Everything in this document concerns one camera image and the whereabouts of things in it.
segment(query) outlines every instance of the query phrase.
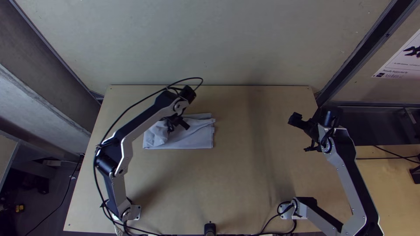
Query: black cable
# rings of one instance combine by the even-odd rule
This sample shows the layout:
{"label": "black cable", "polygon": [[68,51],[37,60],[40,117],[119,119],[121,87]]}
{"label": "black cable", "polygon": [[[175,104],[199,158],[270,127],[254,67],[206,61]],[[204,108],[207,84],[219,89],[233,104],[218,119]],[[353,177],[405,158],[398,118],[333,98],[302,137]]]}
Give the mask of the black cable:
{"label": "black cable", "polygon": [[391,151],[388,151],[388,150],[386,150],[386,149],[383,149],[383,148],[381,148],[381,147],[378,147],[378,146],[376,146],[376,145],[373,145],[373,146],[374,146],[375,148],[379,149],[379,150],[382,150],[382,151],[384,151],[384,152],[386,152],[386,153],[389,153],[389,154],[392,154],[392,155],[394,155],[394,156],[398,156],[398,157],[356,158],[356,160],[374,160],[374,159],[378,159],[378,160],[381,160],[381,159],[405,159],[405,160],[407,160],[407,161],[410,161],[410,162],[413,162],[413,163],[420,164],[420,162],[418,162],[418,161],[413,161],[413,160],[410,160],[410,159],[409,159],[409,158],[412,158],[412,157],[417,157],[417,156],[401,156],[401,155],[398,155],[398,154],[393,153],[393,152],[391,152]]}
{"label": "black cable", "polygon": [[285,233],[283,233],[283,232],[264,232],[264,230],[266,229],[266,227],[268,226],[268,224],[274,219],[274,218],[276,218],[277,216],[280,216],[280,215],[282,215],[282,214],[284,214],[285,212],[287,212],[288,210],[290,210],[292,207],[293,207],[293,205],[289,205],[283,212],[279,212],[279,207],[280,207],[280,205],[282,205],[282,204],[286,204],[286,203],[288,203],[288,201],[284,201],[284,202],[282,202],[282,203],[280,203],[278,206],[277,206],[277,215],[274,215],[274,216],[272,216],[268,221],[267,221],[267,223],[263,226],[263,228],[261,229],[261,231],[259,232],[259,233],[257,233],[257,234],[251,234],[251,235],[249,235],[249,236],[260,236],[260,235],[266,235],[266,234],[277,234],[277,235],[287,235],[287,234],[290,234],[290,233],[293,233],[294,232],[294,230],[296,229],[296,226],[298,225],[298,223],[297,223],[297,221],[296,220],[293,220],[293,228],[292,228],[292,230],[290,230],[289,232],[285,232]]}
{"label": "black cable", "polygon": [[132,236],[127,230],[127,221],[124,221],[124,224],[122,227],[124,228],[124,233],[126,233],[127,236]]}
{"label": "black cable", "polygon": [[[99,143],[99,147],[100,147],[100,145],[104,142],[104,140],[105,140],[105,138],[106,138],[106,136],[109,134],[109,132],[111,131],[111,129],[115,126],[115,124],[121,119],[121,117],[123,117],[123,115],[125,115],[125,113],[127,113],[131,108],[133,108],[133,107],[135,107],[135,106],[137,106],[138,104],[140,104],[141,102],[143,102],[143,101],[145,101],[145,100],[147,100],[147,99],[149,99],[150,97],[152,97],[152,96],[154,96],[154,95],[156,95],[156,94],[158,94],[158,93],[160,93],[160,92],[162,92],[162,91],[164,91],[164,90],[167,90],[167,89],[172,89],[172,90],[174,90],[175,92],[176,92],[176,89],[174,88],[174,87],[171,87],[171,86],[173,86],[173,85],[176,85],[176,84],[178,84],[178,83],[180,83],[180,82],[183,82],[183,81],[186,81],[186,80],[196,80],[196,79],[199,79],[199,80],[201,80],[201,82],[197,85],[197,87],[194,89],[194,91],[195,90],[197,90],[200,86],[201,86],[201,84],[203,83],[203,79],[202,78],[200,78],[200,77],[190,77],[190,78],[186,78],[186,79],[182,79],[182,80],[178,80],[178,81],[176,81],[176,82],[174,82],[174,83],[172,83],[172,84],[170,84],[170,85],[168,85],[168,86],[166,86],[165,88],[163,88],[163,89],[160,89],[159,91],[157,91],[157,92],[154,92],[153,94],[151,94],[151,95],[149,95],[149,96],[147,96],[147,97],[145,97],[145,98],[143,98],[142,100],[140,100],[140,101],[138,101],[138,102],[136,102],[136,103],[134,103],[133,105],[131,105],[131,106],[129,106],[121,115],[119,115],[119,117],[114,121],[114,123],[108,128],[108,130],[106,131],[106,133],[105,133],[105,135],[104,135],[104,137],[102,138],[102,140],[100,141],[100,143]],[[101,192],[101,189],[100,189],[100,187],[99,187],[99,184],[98,184],[98,177],[96,176],[96,169],[95,169],[95,164],[96,164],[96,153],[97,153],[97,151],[95,152],[95,156],[94,156],[94,158],[93,158],[93,176],[94,176],[94,180],[95,180],[95,184],[96,184],[96,188],[97,188],[97,190],[98,190],[98,193],[99,193],[99,196],[101,197],[101,200],[102,200],[102,204],[101,204],[101,207],[102,207],[102,209],[105,207],[105,209],[106,209],[106,211],[108,212],[108,214],[110,215],[110,217],[108,217],[106,214],[105,214],[105,210],[104,210],[104,214],[105,214],[105,216],[107,216],[107,218],[112,222],[112,224],[113,225],[115,225],[116,223],[117,224],[119,224],[118,222],[115,222],[114,221],[114,219],[112,219],[112,217],[111,217],[111,212],[109,211],[109,209],[108,209],[108,207],[106,207],[106,201],[105,201],[105,199],[104,199],[104,197],[103,197],[103,195],[102,195],[102,192]],[[144,231],[144,230],[141,230],[141,229],[136,229],[136,228],[133,228],[133,227],[129,227],[129,226],[127,226],[127,228],[129,228],[129,229],[134,229],[134,230],[138,230],[138,231],[141,231],[141,232],[144,232],[144,233],[149,233],[149,234],[155,234],[155,235],[160,235],[160,234],[156,234],[156,233],[151,233],[151,232],[147,232],[147,231]]]}
{"label": "black cable", "polygon": [[172,84],[169,84],[168,86],[166,86],[167,88],[168,87],[171,87],[171,86],[174,86],[174,85],[176,85],[176,84],[178,84],[178,83],[180,83],[180,82],[184,82],[184,81],[186,81],[186,80],[201,80],[201,82],[197,85],[197,87],[194,89],[194,91],[196,91],[200,86],[201,86],[201,84],[203,83],[203,78],[201,78],[201,77],[190,77],[190,78],[185,78],[185,79],[182,79],[182,80],[178,80],[178,81],[176,81],[176,82],[174,82],[174,83],[172,83]]}
{"label": "black cable", "polygon": [[64,203],[64,200],[66,199],[66,196],[67,196],[67,193],[69,192],[69,189],[70,189],[70,184],[71,184],[71,178],[73,177],[73,175],[74,175],[74,173],[76,172],[76,170],[77,170],[77,167],[79,166],[79,163],[80,163],[80,161],[82,160],[82,157],[83,157],[84,155],[79,155],[79,160],[77,161],[77,164],[76,164],[76,167],[74,168],[74,170],[73,170],[73,173],[71,174],[71,176],[70,176],[70,180],[69,180],[69,184],[68,184],[68,186],[67,186],[67,190],[66,190],[66,193],[64,194],[64,197],[63,197],[63,199],[61,200],[61,203],[60,203],[60,205],[54,210],[54,211],[52,211],[49,215],[47,215],[43,220],[41,220],[34,228],[32,228],[29,232],[27,232],[26,234],[25,234],[25,236],[27,236],[27,235],[29,235],[32,231],[34,231],[38,226],[40,226],[41,224],[42,224],[42,222],[44,222],[49,216],[51,216],[54,212],[56,212],[56,210],[58,210],[58,208],[60,208],[62,205],[63,205],[63,203]]}

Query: metal frame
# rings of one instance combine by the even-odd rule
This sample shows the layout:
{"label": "metal frame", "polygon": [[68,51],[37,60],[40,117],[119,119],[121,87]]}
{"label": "metal frame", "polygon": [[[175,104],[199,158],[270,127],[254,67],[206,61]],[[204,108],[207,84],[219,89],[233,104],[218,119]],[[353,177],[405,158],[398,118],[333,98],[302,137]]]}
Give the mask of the metal frame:
{"label": "metal frame", "polygon": [[51,44],[46,40],[44,35],[39,31],[39,29],[34,25],[34,23],[29,19],[29,17],[25,14],[22,8],[16,3],[15,0],[9,0],[9,2],[14,6],[17,12],[22,16],[22,18],[26,21],[26,23],[34,30],[34,32],[38,35],[38,37],[45,43],[48,49],[54,54],[54,56],[61,62],[61,64],[67,69],[68,72],[76,79],[77,82],[89,93],[89,95],[95,99],[95,101],[101,105],[101,103],[96,99],[96,97],[90,92],[88,87],[82,82],[82,80],[76,75],[76,73],[67,65],[67,63],[61,58],[61,56],[57,53],[57,51],[51,46]]}
{"label": "metal frame", "polygon": [[326,104],[338,93],[419,4],[420,0],[393,0],[387,6],[350,57],[321,90],[316,98],[318,107]]}

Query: logo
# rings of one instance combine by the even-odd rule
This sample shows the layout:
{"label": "logo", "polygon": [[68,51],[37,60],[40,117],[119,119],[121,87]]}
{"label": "logo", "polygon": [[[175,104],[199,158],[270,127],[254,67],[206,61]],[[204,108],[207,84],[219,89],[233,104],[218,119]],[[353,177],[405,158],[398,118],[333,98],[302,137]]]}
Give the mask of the logo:
{"label": "logo", "polygon": [[409,52],[409,51],[411,51],[410,53],[407,53],[407,54],[405,54],[406,56],[414,56],[414,55],[416,55],[416,57],[417,58],[419,58],[420,57],[420,46],[418,46],[417,48],[416,47],[414,47],[414,46],[412,46],[412,47],[410,47],[410,48],[407,48],[406,50],[404,50],[403,52]]}

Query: wooden table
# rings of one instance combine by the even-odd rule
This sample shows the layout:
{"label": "wooden table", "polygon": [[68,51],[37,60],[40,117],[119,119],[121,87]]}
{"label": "wooden table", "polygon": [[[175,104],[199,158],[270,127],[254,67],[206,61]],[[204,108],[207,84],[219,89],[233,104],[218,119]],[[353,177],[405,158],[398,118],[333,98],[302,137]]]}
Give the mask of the wooden table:
{"label": "wooden table", "polygon": [[[128,106],[160,88],[162,86],[108,88],[64,230],[114,232],[112,223],[99,208],[100,198],[92,173],[95,145]],[[138,105],[116,127],[152,103],[153,99],[149,99]],[[307,119],[316,108],[309,87],[200,87],[186,113],[212,113],[216,119],[214,148],[144,150],[141,148],[143,138],[137,139],[133,144],[135,156],[125,179],[127,196],[142,205],[142,215],[139,221],[131,221],[129,225],[165,234],[202,234],[204,224],[212,221],[220,234],[257,233],[276,213],[277,205],[294,196],[315,197],[324,210],[344,222],[351,212],[335,168],[322,154],[305,153],[303,148],[310,144],[310,138],[287,124],[294,111]],[[363,150],[363,157],[370,153],[378,156],[378,150],[370,148]],[[394,162],[399,164],[399,169],[395,170]],[[398,183],[399,186],[417,187],[409,176],[405,178],[407,164],[404,160],[364,160],[361,165],[363,175],[368,175],[366,182],[369,189],[373,189],[374,201],[384,208],[384,214],[397,206],[395,198],[401,202],[400,198],[405,197],[393,193],[395,198],[388,199],[382,195],[390,175],[398,175],[399,180],[394,184],[405,181]],[[377,176],[380,175],[386,178],[379,183]],[[100,175],[99,183],[105,193]],[[275,219],[267,230],[288,231],[291,226],[290,221]],[[309,221],[298,222],[296,232],[311,231],[318,229]]]}

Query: white cloth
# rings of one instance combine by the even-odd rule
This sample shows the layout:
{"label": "white cloth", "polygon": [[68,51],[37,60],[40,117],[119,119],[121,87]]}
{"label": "white cloth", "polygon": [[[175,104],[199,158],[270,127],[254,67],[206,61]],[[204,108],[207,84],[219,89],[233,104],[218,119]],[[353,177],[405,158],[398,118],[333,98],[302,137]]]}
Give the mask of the white cloth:
{"label": "white cloth", "polygon": [[213,147],[213,123],[211,113],[183,115],[190,126],[185,130],[178,125],[168,134],[166,121],[158,121],[143,136],[144,149],[203,149]]}

